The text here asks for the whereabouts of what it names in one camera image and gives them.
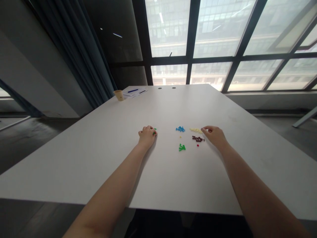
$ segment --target yellow building block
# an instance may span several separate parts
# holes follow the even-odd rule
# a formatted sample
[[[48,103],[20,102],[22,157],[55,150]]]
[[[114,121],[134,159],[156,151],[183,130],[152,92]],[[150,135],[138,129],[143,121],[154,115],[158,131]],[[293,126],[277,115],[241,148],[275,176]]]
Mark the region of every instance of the yellow building block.
[[[202,131],[199,128],[190,128],[190,130],[202,134]]]

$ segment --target window frame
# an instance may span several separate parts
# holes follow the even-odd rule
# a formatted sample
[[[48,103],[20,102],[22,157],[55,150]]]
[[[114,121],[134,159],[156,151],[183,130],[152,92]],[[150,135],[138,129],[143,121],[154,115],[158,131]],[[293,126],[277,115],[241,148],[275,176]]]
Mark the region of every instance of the window frame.
[[[240,40],[237,52],[235,56],[229,57],[211,57],[211,58],[194,58],[194,46],[197,32],[198,15],[200,0],[191,0],[190,3],[190,13],[189,13],[189,25],[188,25],[188,35],[187,35],[187,45],[186,45],[186,55],[185,56],[175,56],[175,57],[152,57],[151,45],[150,45],[150,35],[147,22],[145,0],[132,0],[134,16],[136,20],[140,46],[142,51],[142,61],[135,62],[122,62],[122,63],[111,63],[109,67],[129,67],[129,66],[144,66],[145,74],[147,78],[148,85],[153,85],[151,66],[155,65],[171,65],[171,64],[187,64],[187,77],[186,84],[190,84],[192,65],[194,63],[217,63],[217,62],[232,62],[225,82],[223,84],[222,93],[228,92],[229,86],[232,79],[238,69],[240,62],[242,61],[254,61],[254,60],[282,60],[277,69],[273,72],[268,82],[262,88],[262,90],[256,91],[232,91],[232,93],[245,93],[245,92],[302,92],[302,91],[314,91],[317,89],[312,89],[317,85],[317,75],[316,77],[306,85],[304,89],[293,89],[293,90],[268,90],[272,82],[287,64],[290,59],[299,58],[317,58],[317,52],[307,52],[307,53],[295,53],[300,50],[300,45],[313,30],[317,24],[317,16],[311,21],[307,26],[303,34],[300,36],[299,40],[295,43],[289,53],[281,54],[264,54],[264,55],[246,55],[244,52],[250,41],[250,38],[254,32],[254,29],[258,23],[258,20],[263,12],[263,9],[267,3],[267,0],[257,0],[254,4],[252,13],[249,17],[247,26]]]

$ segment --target dark blue curtain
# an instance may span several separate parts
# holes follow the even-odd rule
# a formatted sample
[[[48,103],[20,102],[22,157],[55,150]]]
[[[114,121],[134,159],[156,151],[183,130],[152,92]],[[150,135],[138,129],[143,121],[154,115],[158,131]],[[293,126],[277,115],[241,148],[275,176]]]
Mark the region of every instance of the dark blue curtain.
[[[82,0],[31,0],[93,108],[117,90]]]
[[[8,85],[6,85],[6,83],[3,82],[1,79],[0,79],[0,88],[2,88],[4,91],[6,91],[22,107],[22,109],[24,111],[26,111],[26,113],[29,114],[31,117],[44,116],[43,113],[41,113],[38,109],[36,109],[34,106],[32,106],[20,94],[18,94],[16,91],[14,91]]]

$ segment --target forearm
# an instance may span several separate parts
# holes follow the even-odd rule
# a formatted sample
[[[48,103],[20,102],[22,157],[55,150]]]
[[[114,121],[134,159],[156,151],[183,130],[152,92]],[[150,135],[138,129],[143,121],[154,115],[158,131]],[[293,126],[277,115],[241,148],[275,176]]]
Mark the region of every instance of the forearm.
[[[146,149],[137,145],[89,200],[72,226],[111,234],[133,190]]]
[[[219,148],[242,212],[255,237],[309,237],[297,218],[229,145]]]

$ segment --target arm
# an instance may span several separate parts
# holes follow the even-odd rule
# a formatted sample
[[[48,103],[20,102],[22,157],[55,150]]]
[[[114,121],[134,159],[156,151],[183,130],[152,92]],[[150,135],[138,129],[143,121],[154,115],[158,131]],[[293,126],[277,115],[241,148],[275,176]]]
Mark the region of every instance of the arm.
[[[64,238],[110,237],[130,198],[143,157],[156,135],[151,126],[139,131],[139,143],[89,200]]]
[[[229,145],[221,129],[201,129],[220,151],[241,210],[255,237],[310,237],[308,231]]]

